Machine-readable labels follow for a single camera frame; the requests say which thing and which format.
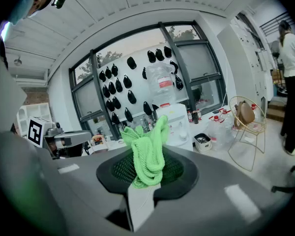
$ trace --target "floor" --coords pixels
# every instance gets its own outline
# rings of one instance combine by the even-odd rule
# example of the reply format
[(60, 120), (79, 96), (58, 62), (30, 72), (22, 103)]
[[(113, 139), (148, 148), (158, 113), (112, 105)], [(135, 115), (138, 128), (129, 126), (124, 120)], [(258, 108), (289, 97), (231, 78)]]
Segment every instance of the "floor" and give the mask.
[[(232, 164), (268, 190), (270, 190), (273, 185), (295, 186), (295, 173), (289, 172), (290, 168), (295, 165), (295, 155), (287, 155), (283, 150), (283, 140), (280, 135), (282, 123), (266, 119), (266, 124), (265, 153), (262, 154), (259, 150), (257, 150), (255, 163), (251, 172), (241, 168), (230, 158), (227, 150), (231, 144), (228, 144), (225, 150), (209, 150), (203, 154)], [(247, 137), (253, 138), (255, 136), (247, 134)], [(264, 147), (263, 134), (258, 136), (258, 147)], [(254, 148), (254, 146), (250, 146), (248, 144), (236, 143), (235, 149), (231, 150), (231, 155), (241, 166), (251, 168), (255, 151)]]

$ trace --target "white pegboard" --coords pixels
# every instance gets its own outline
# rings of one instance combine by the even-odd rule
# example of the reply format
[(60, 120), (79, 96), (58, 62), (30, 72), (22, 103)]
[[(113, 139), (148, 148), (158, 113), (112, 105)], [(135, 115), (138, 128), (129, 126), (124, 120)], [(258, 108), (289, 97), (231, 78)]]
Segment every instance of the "white pegboard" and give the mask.
[[(114, 75), (112, 75), (112, 77), (110, 79), (106, 78), (105, 82), (100, 81), (100, 88), (101, 90), (103, 90), (104, 85), (107, 86), (109, 85), (109, 82), (113, 82), (114, 86), (116, 87), (116, 80), (117, 78), (119, 79), (119, 81), (121, 82), (122, 85), (122, 92), (119, 93), (116, 91), (115, 94), (111, 94), (110, 95), (110, 100), (113, 101), (113, 97), (115, 96), (120, 104), (121, 104), (121, 108), (120, 109), (115, 109), (114, 112), (115, 114), (118, 116), (120, 121), (124, 121), (126, 120), (125, 115), (124, 115), (124, 110), (127, 107), (128, 110), (130, 111), (132, 117), (136, 117), (139, 115), (144, 114), (143, 111), (143, 103), (146, 101), (149, 106), (152, 108), (152, 97), (151, 94), (149, 92), (149, 87), (148, 87), (148, 81), (143, 79), (142, 77), (142, 72), (143, 72), (143, 68), (148, 67), (149, 65), (155, 64), (158, 61), (158, 59), (156, 59), (155, 63), (150, 63), (148, 61), (148, 51), (154, 52), (156, 51), (156, 49), (160, 49), (163, 53), (164, 56), (164, 60), (162, 62), (166, 63), (166, 64), (170, 64), (170, 61), (172, 60), (173, 62), (177, 63), (176, 58), (174, 57), (174, 55), (172, 54), (171, 58), (166, 58), (165, 54), (164, 54), (164, 46), (165, 44), (159, 44), (159, 45), (155, 45), (155, 46), (151, 46), (149, 48), (145, 48), (136, 52), (133, 52), (130, 55), (127, 56), (123, 56), (113, 62), (110, 62), (108, 64), (106, 64), (105, 66), (99, 68), (97, 70), (97, 74), (99, 74), (102, 70), (105, 72), (106, 67), (108, 66), (108, 68), (110, 70), (112, 70), (113, 64), (115, 64), (118, 67), (118, 75), (117, 77), (115, 77)], [(128, 64), (127, 64), (127, 59), (129, 57), (132, 57), (135, 61), (135, 63), (137, 64), (137, 67), (135, 69), (131, 69)], [(127, 75), (129, 77), (129, 79), (132, 82), (132, 87), (127, 89), (125, 88), (124, 84), (123, 84), (123, 78), (124, 75)], [(176, 88), (176, 81), (175, 81), (175, 75), (171, 75), (173, 82), (175, 83), (175, 93), (176, 93), (176, 102), (181, 102), (183, 100), (188, 99), (188, 95), (187, 95), (187, 91), (186, 91), (186, 86), (185, 83), (182, 79), (182, 75), (180, 70), (178, 70), (177, 76), (182, 80), (183, 82), (183, 89), (182, 90), (178, 90)], [(136, 104), (131, 104), (128, 100), (128, 91), (131, 90), (134, 94), (134, 96), (137, 99), (137, 103)]]

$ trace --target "window frame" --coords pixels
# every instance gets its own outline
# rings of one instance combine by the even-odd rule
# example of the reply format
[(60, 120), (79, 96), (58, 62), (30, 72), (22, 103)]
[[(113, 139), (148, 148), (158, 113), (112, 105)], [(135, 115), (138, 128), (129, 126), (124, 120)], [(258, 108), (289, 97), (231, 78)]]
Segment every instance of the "window frame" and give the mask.
[(257, 46), (261, 49), (261, 50), (264, 50), (265, 47), (256, 31), (256, 29), (253, 27), (253, 25), (251, 24), (251, 22), (249, 21), (249, 19), (247, 18), (247, 16), (243, 13), (238, 13), (237, 14), (237, 18), (239, 18), (241, 21), (243, 21), (249, 28), (250, 28), (250, 33), (253, 37), (253, 39), (255, 40)]
[[(198, 35), (199, 39), (184, 40), (184, 41), (173, 41), (172, 38), (170, 37), (168, 31), (166, 30), (166, 27), (181, 26), (181, 25), (192, 26), (195, 33)], [(218, 59), (216, 57), (216, 54), (215, 54), (209, 40), (207, 39), (207, 36), (202, 31), (202, 29), (197, 24), (197, 22), (195, 20), (194, 21), (165, 22), (165, 23), (158, 22), (158, 24), (153, 24), (153, 25), (150, 25), (150, 26), (141, 27), (141, 28), (126, 32), (124, 34), (121, 34), (121, 35), (119, 35), (117, 37), (114, 37), (114, 38), (110, 39), (109, 41), (101, 44), (100, 46), (96, 47), (95, 49), (91, 49), (88, 54), (86, 54), (73, 67), (71, 67), (69, 69), (69, 80), (70, 80), (70, 88), (71, 88), (71, 96), (72, 96), (72, 100), (73, 100), (73, 105), (74, 105), (75, 111), (76, 111), (76, 113), (78, 115), (79, 122), (80, 122), (81, 127), (82, 127), (83, 130), (90, 130), (90, 127), (89, 127), (89, 125), (87, 123), (88, 120), (91, 120), (91, 119), (94, 119), (94, 118), (97, 118), (97, 117), (100, 117), (100, 116), (104, 116), (105, 119), (106, 119), (106, 122), (108, 123), (109, 129), (110, 129), (114, 139), (117, 140), (119, 138), (117, 127), (111, 121), (111, 118), (109, 116), (109, 112), (108, 112), (106, 104), (105, 104), (104, 95), (103, 95), (102, 90), (100, 88), (100, 82), (99, 82), (98, 73), (97, 73), (98, 62), (96, 60), (96, 53), (100, 52), (102, 49), (108, 47), (109, 45), (111, 45), (111, 44), (113, 44), (113, 43), (115, 43), (117, 41), (125, 39), (125, 38), (127, 38), (129, 36), (135, 35), (137, 33), (141, 33), (141, 32), (144, 32), (144, 31), (147, 31), (147, 30), (152, 30), (152, 29), (160, 29), (161, 30), (166, 42), (169, 44), (169, 46), (171, 47), (171, 49), (173, 51), (173, 54), (176, 57), (177, 64), (180, 67), (180, 71), (181, 71), (181, 74), (182, 74), (182, 79), (185, 82), (187, 95), (189, 97), (188, 105), (190, 106), (191, 111), (196, 110), (195, 100), (194, 100), (194, 97), (193, 97), (193, 92), (192, 92), (191, 87), (201, 85), (203, 83), (210, 82), (210, 81), (217, 81), (218, 97), (219, 97), (220, 103), (215, 104), (215, 105), (211, 106), (210, 108), (204, 108), (203, 110), (201, 110), (201, 113), (202, 113), (202, 115), (204, 115), (204, 114), (207, 114), (207, 113), (209, 113), (209, 112), (211, 112), (211, 111), (213, 111), (215, 109), (219, 109), (219, 108), (222, 107), (223, 98), (226, 95), (226, 87), (225, 87), (223, 73), (222, 73), (220, 64), (218, 62)], [(186, 66), (184, 64), (183, 58), (182, 58), (182, 56), (181, 56), (181, 54), (179, 52), (178, 47), (183, 46), (183, 45), (192, 45), (192, 44), (204, 44), (204, 45), (207, 46), (207, 48), (208, 48), (208, 50), (209, 50), (209, 52), (211, 54), (211, 57), (213, 59), (214, 65), (216, 67), (216, 70), (217, 70), (216, 73), (209, 74), (207, 76), (201, 76), (201, 77), (193, 79), (193, 80), (191, 80), (189, 78), (187, 68), (186, 68)], [(90, 59), (91, 67), (92, 67), (92, 69), (91, 69), (92, 73), (77, 84), (76, 83), (75, 69), (78, 68), (87, 59)], [(78, 89), (80, 89), (81, 87), (83, 87), (84, 85), (86, 85), (87, 83), (91, 82), (91, 81), (94, 82), (95, 89), (96, 89), (97, 95), (99, 97), (99, 103), (100, 103), (100, 106), (101, 106), (101, 110), (96, 111), (96, 112), (91, 113), (91, 114), (86, 115), (86, 116), (81, 116), (80, 110), (79, 110), (78, 105), (77, 105), (75, 92)], [(227, 103), (228, 103), (228, 99), (227, 99), (227, 95), (226, 95), (224, 105), (227, 105)]]

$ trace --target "gold wire chair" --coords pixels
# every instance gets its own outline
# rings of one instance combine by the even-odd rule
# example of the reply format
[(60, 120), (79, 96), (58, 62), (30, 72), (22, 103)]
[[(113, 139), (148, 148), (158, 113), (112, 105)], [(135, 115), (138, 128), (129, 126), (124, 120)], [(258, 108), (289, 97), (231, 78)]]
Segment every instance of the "gold wire chair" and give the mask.
[[(233, 113), (233, 115), (234, 115), (234, 118), (235, 118), (235, 120), (237, 121), (237, 124), (238, 124), (238, 125), (240, 124), (239, 129), (243, 130), (243, 132), (242, 132), (242, 134), (241, 134), (241, 137), (240, 137), (240, 139), (239, 139), (238, 142), (240, 142), (240, 143), (245, 143), (245, 144), (249, 144), (249, 145), (252, 145), (252, 146), (255, 147), (254, 159), (253, 159), (253, 163), (252, 163), (251, 170), (250, 170), (250, 169), (247, 169), (247, 168), (245, 168), (245, 167), (243, 167), (243, 166), (241, 166), (241, 165), (239, 165), (239, 164), (234, 160), (234, 158), (232, 157), (232, 155), (231, 155), (231, 153), (230, 153), (230, 150), (231, 150), (232, 146), (235, 144), (235, 141), (236, 141), (237, 135), (239, 134), (239, 130), (238, 130), (238, 132), (237, 132), (237, 134), (236, 134), (236, 136), (235, 136), (235, 138), (234, 138), (234, 140), (233, 140), (233, 142), (232, 142), (230, 148), (228, 149), (228, 154), (230, 155), (231, 159), (232, 159), (232, 160), (233, 160), (238, 166), (240, 166), (241, 168), (243, 168), (243, 169), (245, 169), (245, 170), (247, 170), (247, 171), (252, 171), (252, 169), (253, 169), (253, 167), (254, 167), (254, 164), (255, 164), (255, 158), (256, 158), (256, 151), (257, 151), (257, 149), (260, 150), (261, 153), (263, 153), (263, 154), (265, 153), (265, 149), (266, 149), (266, 132), (265, 132), (265, 131), (266, 131), (266, 116), (265, 116), (264, 112), (262, 111), (262, 109), (256, 104), (257, 108), (260, 110), (260, 113), (261, 113), (261, 114), (260, 114), (260, 115), (261, 115), (261, 116), (260, 116), (260, 120), (258, 120), (258, 121), (255, 121), (255, 120), (254, 120), (252, 123), (249, 123), (249, 124), (247, 124), (247, 125), (243, 124), (243, 123), (239, 120), (239, 118), (236, 116), (237, 110), (236, 110), (236, 107), (235, 107), (235, 105), (239, 105), (239, 103), (240, 103), (241, 101), (246, 101), (250, 106), (251, 106), (252, 104), (256, 104), (256, 103), (253, 102), (252, 100), (248, 99), (248, 98), (241, 97), (241, 96), (235, 96), (235, 97), (233, 97), (233, 98), (229, 101), (229, 106), (230, 106), (231, 111), (232, 111), (232, 113)], [(241, 141), (241, 138), (242, 138), (242, 136), (243, 136), (243, 134), (244, 134), (245, 132), (251, 133), (251, 134), (253, 134), (253, 135), (256, 136), (256, 145), (254, 145), (254, 144), (252, 144), (252, 143), (249, 143), (249, 142), (243, 142), (243, 141)], [(264, 143), (264, 149), (263, 149), (263, 151), (258, 147), (258, 135), (261, 134), (261, 133), (265, 133), (265, 143)]]

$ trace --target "green cloth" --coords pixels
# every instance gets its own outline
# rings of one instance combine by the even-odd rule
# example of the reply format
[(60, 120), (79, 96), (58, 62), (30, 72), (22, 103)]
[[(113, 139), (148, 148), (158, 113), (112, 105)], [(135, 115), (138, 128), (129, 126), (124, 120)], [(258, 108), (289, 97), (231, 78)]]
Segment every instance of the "green cloth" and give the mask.
[(133, 162), (137, 176), (132, 184), (135, 188), (146, 188), (157, 185), (163, 177), (165, 166), (162, 145), (167, 141), (168, 118), (161, 116), (154, 129), (146, 134), (143, 128), (137, 126), (134, 131), (126, 127), (121, 136), (126, 145), (131, 146), (133, 151)]

